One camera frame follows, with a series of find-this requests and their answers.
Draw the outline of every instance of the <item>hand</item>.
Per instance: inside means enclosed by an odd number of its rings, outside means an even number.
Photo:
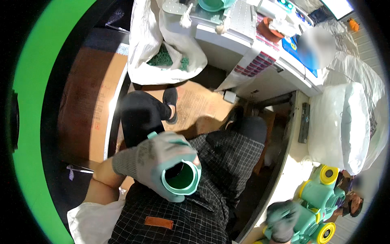
[[[294,235],[294,226],[299,218],[299,205],[291,200],[272,203],[267,209],[268,226],[272,230],[272,240],[286,243]]]
[[[171,193],[161,181],[163,170],[172,168],[182,160],[199,164],[196,150],[191,148],[184,136],[162,132],[116,154],[112,167],[116,174],[133,177],[168,201],[182,202],[184,196]]]

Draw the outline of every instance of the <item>plastic bag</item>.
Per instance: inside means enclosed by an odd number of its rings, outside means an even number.
[[[368,169],[386,146],[389,115],[385,85],[365,62],[344,52],[336,52],[333,61],[323,69],[324,86],[358,82],[363,85],[370,115],[370,146],[362,170]]]
[[[337,20],[328,20],[318,23],[316,28],[318,27],[329,31],[332,34],[336,40],[336,50],[359,58],[358,46],[344,23]]]
[[[294,0],[293,2],[308,14],[323,6],[320,0]]]
[[[174,84],[199,74],[207,65],[206,55],[193,37],[167,31],[164,26],[164,0],[135,0],[131,14],[128,73],[132,82],[140,85]],[[148,62],[165,41],[173,65],[150,66]],[[187,57],[186,70],[180,70],[180,60]]]
[[[328,86],[311,98],[308,151],[313,161],[356,175],[369,142],[370,120],[360,83]]]

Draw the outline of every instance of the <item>green plastic bowl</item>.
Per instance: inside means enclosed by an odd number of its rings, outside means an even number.
[[[176,195],[191,195],[198,188],[202,167],[194,165],[190,161],[184,161],[183,169],[180,173],[170,179],[165,178],[165,170],[161,174],[161,181],[164,187]]]
[[[230,7],[236,0],[199,0],[199,6],[209,12],[217,12]]]

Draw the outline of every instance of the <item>plaid shirt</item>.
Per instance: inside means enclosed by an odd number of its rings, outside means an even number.
[[[232,243],[225,228],[237,207],[264,144],[232,131],[189,141],[198,151],[202,175],[197,191],[171,203],[135,182],[108,243]],[[173,221],[171,229],[145,225],[147,216]]]

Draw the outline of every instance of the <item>black sneaker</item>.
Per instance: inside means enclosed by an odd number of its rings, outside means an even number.
[[[236,106],[230,110],[229,114],[227,115],[226,122],[220,127],[220,130],[226,130],[226,126],[228,126],[229,123],[234,123],[235,121],[242,119],[244,117],[244,108],[241,106]]]
[[[167,89],[164,90],[163,94],[163,103],[167,105],[174,105],[175,106],[175,114],[173,115],[172,119],[167,119],[167,124],[174,125],[177,122],[177,90],[174,86],[168,86]]]

